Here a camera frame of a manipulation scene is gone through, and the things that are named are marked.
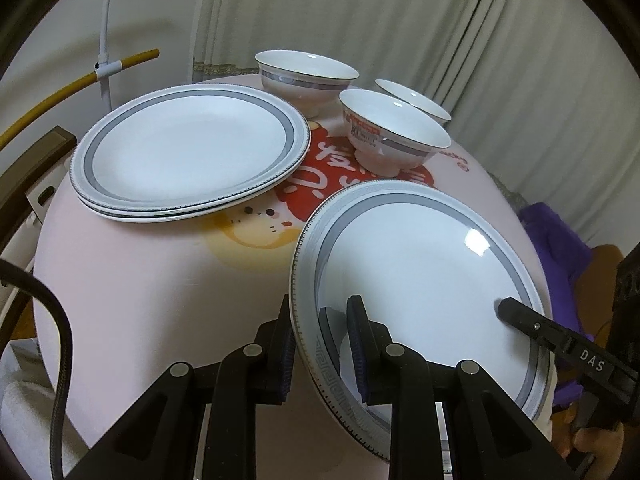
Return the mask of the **person's right hand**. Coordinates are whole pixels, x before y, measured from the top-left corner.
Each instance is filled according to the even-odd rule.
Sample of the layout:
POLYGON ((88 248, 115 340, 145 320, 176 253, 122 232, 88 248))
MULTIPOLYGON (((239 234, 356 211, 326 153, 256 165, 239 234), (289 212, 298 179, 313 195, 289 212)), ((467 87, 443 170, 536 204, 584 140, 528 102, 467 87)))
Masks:
POLYGON ((566 410, 552 414, 552 446, 563 458, 567 458, 570 451, 574 450, 592 453, 594 462, 585 478, 610 478, 623 452, 624 426, 618 424, 614 430, 582 428, 573 432, 572 425, 576 415, 576 403, 566 410))

